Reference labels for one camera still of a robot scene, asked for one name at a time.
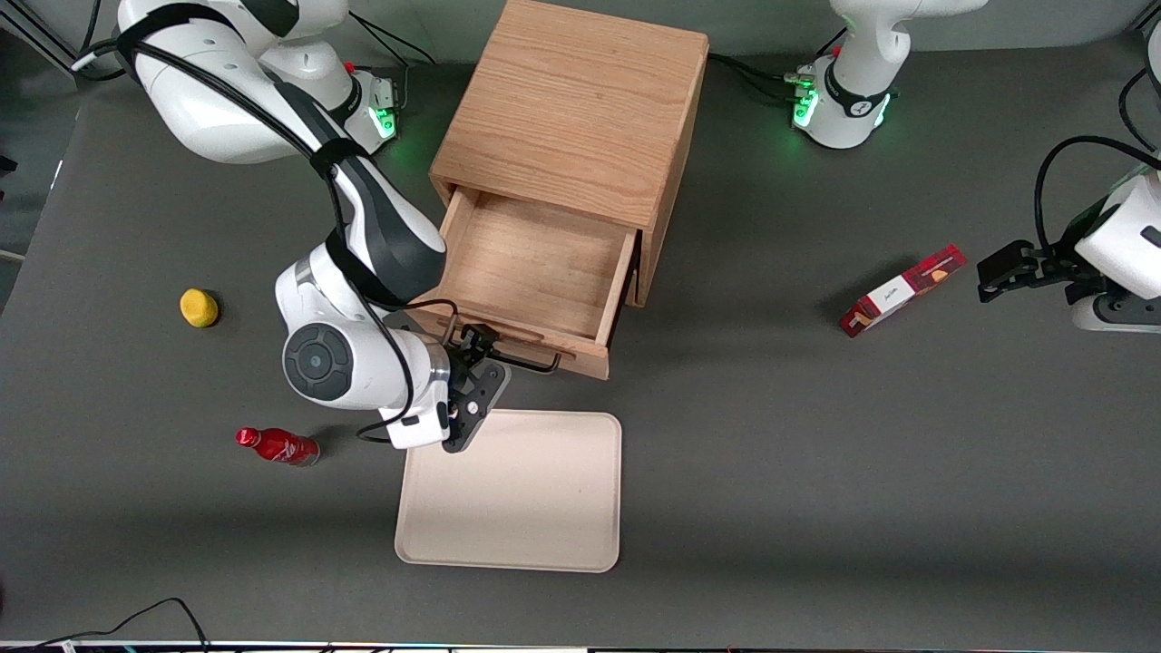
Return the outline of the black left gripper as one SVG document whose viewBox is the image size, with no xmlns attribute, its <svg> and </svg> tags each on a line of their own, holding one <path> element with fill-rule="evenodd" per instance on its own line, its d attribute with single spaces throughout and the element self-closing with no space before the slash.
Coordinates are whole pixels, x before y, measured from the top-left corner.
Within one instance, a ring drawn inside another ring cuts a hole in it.
<svg viewBox="0 0 1161 653">
<path fill-rule="evenodd" d="M 1012 241 L 978 263 L 976 293 L 988 303 L 1015 289 L 1063 285 L 1067 306 L 1104 293 L 1104 277 L 1088 263 L 1036 249 L 1031 241 Z"/>
</svg>

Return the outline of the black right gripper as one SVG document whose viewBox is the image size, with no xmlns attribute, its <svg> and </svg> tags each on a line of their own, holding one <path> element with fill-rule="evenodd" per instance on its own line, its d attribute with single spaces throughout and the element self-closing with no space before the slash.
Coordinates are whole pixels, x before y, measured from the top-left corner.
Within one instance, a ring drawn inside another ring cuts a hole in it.
<svg viewBox="0 0 1161 653">
<path fill-rule="evenodd" d="M 447 453 L 467 450 L 511 380 L 506 364 L 486 359 L 493 354 L 498 337 L 493 326 L 473 324 L 473 329 L 461 330 L 449 351 L 459 366 L 478 365 L 457 373 L 449 385 L 449 437 L 441 443 Z"/>
</svg>

